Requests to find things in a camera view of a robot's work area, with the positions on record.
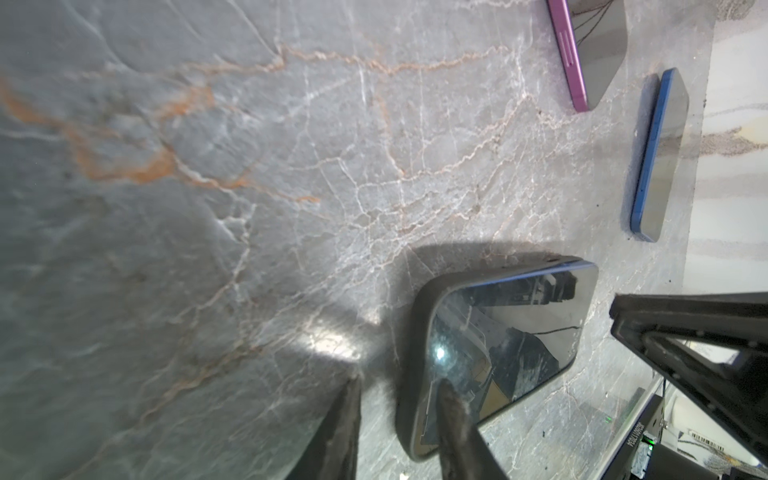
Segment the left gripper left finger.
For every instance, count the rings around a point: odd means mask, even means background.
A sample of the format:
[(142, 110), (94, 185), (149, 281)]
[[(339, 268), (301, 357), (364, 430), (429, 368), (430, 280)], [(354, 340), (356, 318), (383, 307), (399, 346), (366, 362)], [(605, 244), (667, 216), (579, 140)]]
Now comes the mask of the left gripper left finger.
[(287, 479), (353, 480), (357, 473), (362, 378), (349, 378)]

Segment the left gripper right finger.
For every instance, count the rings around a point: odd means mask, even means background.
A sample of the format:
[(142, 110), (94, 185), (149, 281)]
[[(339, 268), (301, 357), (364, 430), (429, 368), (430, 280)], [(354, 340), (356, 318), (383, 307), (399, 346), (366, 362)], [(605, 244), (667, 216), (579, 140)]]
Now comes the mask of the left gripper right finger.
[(443, 479), (508, 479), (447, 379), (439, 383), (436, 411)]

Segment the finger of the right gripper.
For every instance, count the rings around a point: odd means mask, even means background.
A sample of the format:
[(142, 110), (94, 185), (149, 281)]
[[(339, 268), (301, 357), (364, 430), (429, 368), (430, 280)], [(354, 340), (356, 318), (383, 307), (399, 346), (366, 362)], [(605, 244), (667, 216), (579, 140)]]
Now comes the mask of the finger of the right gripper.
[(767, 295), (617, 295), (612, 335), (761, 463), (767, 461)]

